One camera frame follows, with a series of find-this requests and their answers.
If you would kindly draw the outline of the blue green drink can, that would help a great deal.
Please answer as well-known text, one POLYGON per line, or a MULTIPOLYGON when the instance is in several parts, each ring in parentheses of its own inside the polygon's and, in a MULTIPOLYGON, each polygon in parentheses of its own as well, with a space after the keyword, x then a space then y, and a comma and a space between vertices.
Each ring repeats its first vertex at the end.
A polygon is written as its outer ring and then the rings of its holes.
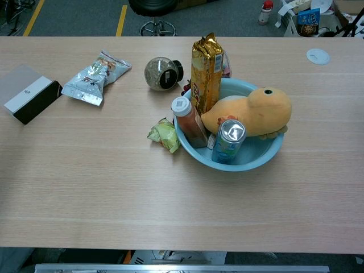
POLYGON ((238 120, 228 119, 221 123, 212 150, 212 160, 230 164, 246 138, 246 129, 238 120))

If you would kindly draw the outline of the yellow duck plush toy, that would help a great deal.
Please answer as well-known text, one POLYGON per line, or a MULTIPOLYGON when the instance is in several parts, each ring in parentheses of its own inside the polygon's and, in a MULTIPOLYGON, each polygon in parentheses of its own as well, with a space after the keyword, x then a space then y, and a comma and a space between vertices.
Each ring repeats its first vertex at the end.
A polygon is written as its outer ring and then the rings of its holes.
POLYGON ((228 119, 240 121, 247 137, 274 139, 287 132, 292 114, 291 99, 280 89, 265 87, 248 96, 227 96, 201 115, 205 128, 213 134, 228 119))

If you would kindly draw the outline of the white robot base unit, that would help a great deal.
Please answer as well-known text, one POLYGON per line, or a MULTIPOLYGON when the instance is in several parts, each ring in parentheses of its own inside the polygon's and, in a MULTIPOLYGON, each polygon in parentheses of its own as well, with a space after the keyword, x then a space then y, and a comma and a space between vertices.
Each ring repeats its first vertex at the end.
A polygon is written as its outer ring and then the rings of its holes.
POLYGON ((225 264, 226 251, 136 250, 130 264, 225 264))

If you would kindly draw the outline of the orange juice bottle white cap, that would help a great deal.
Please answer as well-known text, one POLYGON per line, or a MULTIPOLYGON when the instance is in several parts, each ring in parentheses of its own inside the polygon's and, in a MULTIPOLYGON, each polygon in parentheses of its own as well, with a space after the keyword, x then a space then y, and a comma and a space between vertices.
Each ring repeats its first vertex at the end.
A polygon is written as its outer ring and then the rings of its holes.
POLYGON ((171 103, 171 110, 190 145, 194 148, 206 147, 208 144, 206 129, 190 100, 182 96, 175 98, 171 103))

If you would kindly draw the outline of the gold foil snack package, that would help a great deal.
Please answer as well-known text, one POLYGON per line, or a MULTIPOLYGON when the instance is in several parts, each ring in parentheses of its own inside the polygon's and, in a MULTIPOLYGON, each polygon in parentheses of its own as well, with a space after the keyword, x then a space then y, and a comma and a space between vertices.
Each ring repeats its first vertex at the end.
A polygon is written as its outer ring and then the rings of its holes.
POLYGON ((224 50, 213 33, 192 46, 191 102, 201 115, 218 101, 223 60, 224 50))

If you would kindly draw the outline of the glass seed jar black lid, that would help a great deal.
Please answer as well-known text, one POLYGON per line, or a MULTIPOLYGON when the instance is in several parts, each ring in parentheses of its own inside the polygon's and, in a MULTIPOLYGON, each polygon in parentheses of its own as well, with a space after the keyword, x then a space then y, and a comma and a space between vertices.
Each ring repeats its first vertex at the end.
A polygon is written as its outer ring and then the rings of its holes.
POLYGON ((144 77, 148 86, 155 91, 169 90, 184 77, 181 62, 166 57, 156 57, 150 60, 145 69, 144 77))

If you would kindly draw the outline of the silver snack bag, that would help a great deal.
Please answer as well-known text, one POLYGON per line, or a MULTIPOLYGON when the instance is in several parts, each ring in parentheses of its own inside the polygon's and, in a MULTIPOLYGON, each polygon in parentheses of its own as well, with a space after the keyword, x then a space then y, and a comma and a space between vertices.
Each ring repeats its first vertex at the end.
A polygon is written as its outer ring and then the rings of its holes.
POLYGON ((104 87, 117 81, 132 65, 101 51, 92 65, 69 80, 61 91, 63 95, 100 106, 104 100, 104 87))

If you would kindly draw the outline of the black stool chrome base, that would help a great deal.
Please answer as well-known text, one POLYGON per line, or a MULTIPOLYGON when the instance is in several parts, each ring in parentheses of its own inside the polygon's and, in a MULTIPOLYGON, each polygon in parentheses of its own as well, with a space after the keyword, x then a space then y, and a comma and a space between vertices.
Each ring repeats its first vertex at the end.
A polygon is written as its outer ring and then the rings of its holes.
POLYGON ((175 26, 157 18, 177 7, 178 0, 128 0, 133 12, 151 18, 139 30, 140 36, 177 36, 175 26))

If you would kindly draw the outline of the round grey table grommet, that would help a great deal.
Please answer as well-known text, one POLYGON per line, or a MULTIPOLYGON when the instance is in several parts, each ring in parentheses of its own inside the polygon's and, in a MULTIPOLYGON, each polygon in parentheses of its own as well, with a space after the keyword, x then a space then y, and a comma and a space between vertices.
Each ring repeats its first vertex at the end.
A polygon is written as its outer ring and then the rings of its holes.
POLYGON ((316 65, 327 65, 331 58, 327 51, 319 48, 312 48, 306 52, 307 59, 316 65))

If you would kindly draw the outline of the white and black box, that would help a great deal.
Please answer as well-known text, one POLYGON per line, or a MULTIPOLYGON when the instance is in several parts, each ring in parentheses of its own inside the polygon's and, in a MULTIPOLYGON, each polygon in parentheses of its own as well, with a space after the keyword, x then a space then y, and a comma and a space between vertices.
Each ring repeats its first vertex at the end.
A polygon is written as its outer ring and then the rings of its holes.
POLYGON ((28 65, 20 65, 0 77, 0 105, 26 125, 55 102, 63 87, 28 65))

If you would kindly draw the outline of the blue snack bag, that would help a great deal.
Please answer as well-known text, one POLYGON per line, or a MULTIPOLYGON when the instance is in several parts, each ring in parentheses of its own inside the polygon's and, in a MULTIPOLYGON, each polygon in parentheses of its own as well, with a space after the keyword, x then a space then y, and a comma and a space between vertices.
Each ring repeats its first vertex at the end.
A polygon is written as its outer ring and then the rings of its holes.
POLYGON ((300 36, 309 37, 319 32, 320 9, 300 11, 297 15, 297 27, 300 36))

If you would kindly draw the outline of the white storage box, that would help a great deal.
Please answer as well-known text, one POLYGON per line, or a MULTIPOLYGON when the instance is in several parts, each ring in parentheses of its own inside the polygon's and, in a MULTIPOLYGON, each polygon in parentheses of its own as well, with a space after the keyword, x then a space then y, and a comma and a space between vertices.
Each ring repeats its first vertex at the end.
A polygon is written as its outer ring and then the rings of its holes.
MULTIPOLYGON (((299 26, 297 23, 298 20, 298 16, 294 15, 287 26, 286 32, 284 34, 285 38, 291 38, 291 37, 295 37, 295 38, 302 38, 302 36, 299 33, 299 26)), ((317 35, 313 35, 314 37, 318 37, 321 34, 323 34, 324 32, 327 31, 334 31, 336 32, 337 30, 339 30, 342 27, 342 24, 340 22, 340 20, 335 16, 335 15, 324 15, 322 14, 320 16, 320 22, 319 22, 319 26, 318 26, 318 34, 317 35)))

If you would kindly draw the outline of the black tripod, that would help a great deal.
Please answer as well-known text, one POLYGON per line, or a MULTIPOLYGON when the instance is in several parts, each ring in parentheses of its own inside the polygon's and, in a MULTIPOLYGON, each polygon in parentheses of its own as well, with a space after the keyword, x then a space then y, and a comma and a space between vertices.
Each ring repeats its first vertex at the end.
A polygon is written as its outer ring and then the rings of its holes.
POLYGON ((357 35, 364 35, 364 14, 362 15, 351 15, 349 19, 349 14, 344 14, 348 19, 348 24, 343 27, 342 37, 353 38, 357 35))

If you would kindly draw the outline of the black metal stand legs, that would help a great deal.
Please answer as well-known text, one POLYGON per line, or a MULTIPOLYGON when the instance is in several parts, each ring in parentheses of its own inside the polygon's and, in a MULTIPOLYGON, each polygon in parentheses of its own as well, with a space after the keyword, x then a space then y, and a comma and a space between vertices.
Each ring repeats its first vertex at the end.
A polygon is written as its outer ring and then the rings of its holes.
POLYGON ((19 36, 25 22, 22 15, 33 10, 36 0, 0 0, 0 36, 19 36))

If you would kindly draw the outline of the aluminium profile rail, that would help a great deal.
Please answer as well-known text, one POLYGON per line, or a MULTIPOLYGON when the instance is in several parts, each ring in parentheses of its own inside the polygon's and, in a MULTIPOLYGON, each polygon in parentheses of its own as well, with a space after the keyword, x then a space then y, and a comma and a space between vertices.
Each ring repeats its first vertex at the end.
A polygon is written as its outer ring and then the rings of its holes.
POLYGON ((34 273, 330 273, 327 266, 37 264, 34 273))

